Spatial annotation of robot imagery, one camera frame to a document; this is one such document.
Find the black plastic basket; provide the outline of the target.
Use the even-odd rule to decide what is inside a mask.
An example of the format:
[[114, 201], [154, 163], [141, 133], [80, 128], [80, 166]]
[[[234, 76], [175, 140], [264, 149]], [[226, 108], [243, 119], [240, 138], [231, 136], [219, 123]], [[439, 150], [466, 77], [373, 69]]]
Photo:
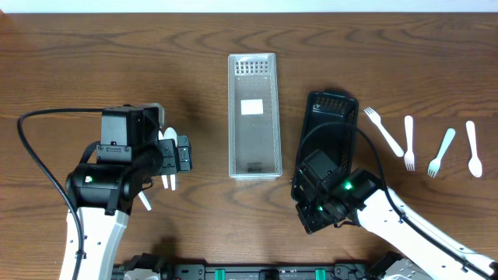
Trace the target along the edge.
[[356, 199], [351, 165], [358, 106], [344, 91], [308, 95], [291, 188], [297, 207], [327, 206], [336, 199], [347, 206]]

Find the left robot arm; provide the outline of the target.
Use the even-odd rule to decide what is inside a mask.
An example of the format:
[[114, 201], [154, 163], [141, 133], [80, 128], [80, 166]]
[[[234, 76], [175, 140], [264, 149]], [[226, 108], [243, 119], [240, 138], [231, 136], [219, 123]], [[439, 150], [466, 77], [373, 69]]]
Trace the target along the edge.
[[67, 221], [62, 279], [109, 279], [143, 184], [191, 170], [188, 137], [164, 138], [164, 122], [158, 103], [103, 110], [100, 141], [88, 147], [66, 179], [82, 232]]

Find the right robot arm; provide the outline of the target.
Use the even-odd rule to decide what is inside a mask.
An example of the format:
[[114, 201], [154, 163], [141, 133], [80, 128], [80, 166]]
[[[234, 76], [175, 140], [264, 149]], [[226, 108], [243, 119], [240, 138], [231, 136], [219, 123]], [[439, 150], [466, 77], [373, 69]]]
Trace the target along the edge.
[[347, 173], [320, 149], [298, 163], [296, 209], [307, 233], [359, 226], [389, 242], [433, 279], [495, 279], [497, 262], [466, 248], [414, 212], [379, 177]]

